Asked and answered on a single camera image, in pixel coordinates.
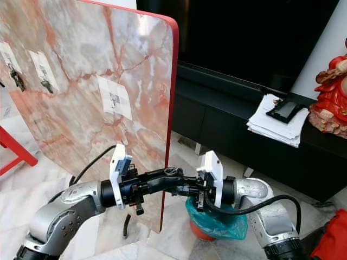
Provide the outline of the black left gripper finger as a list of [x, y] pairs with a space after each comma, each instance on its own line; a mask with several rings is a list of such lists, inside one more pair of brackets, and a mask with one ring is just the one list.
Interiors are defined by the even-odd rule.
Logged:
[[175, 184], [175, 183], [149, 183], [150, 193], [166, 192], [171, 193], [173, 196], [188, 196], [188, 186], [186, 184]]
[[183, 169], [166, 167], [144, 173], [149, 189], [170, 189], [184, 185]]

